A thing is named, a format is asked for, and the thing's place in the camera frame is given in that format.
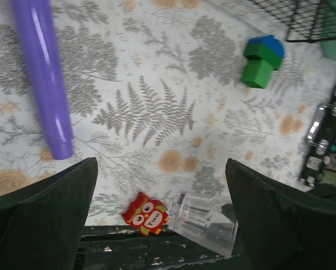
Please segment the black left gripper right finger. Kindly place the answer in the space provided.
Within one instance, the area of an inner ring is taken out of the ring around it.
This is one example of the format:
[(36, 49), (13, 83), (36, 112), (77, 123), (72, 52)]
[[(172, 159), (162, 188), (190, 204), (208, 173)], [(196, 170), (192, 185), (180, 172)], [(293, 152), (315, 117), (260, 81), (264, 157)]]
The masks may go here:
[(230, 197), (253, 269), (336, 269), (336, 187), (303, 192), (229, 159)]

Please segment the clear glass cup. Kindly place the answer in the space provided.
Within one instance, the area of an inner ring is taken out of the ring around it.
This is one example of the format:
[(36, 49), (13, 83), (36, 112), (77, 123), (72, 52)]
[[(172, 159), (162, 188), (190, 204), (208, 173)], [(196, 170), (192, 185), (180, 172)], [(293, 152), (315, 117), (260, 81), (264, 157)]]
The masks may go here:
[(233, 252), (238, 221), (229, 195), (184, 192), (172, 201), (168, 228), (229, 258)]

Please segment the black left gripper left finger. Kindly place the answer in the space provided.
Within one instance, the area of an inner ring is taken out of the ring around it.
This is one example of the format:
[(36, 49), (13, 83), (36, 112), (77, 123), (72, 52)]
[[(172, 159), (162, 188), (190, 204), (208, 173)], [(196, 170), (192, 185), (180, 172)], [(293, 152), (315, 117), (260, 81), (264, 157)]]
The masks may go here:
[(90, 157), (0, 196), (0, 269), (73, 269), (97, 175)]

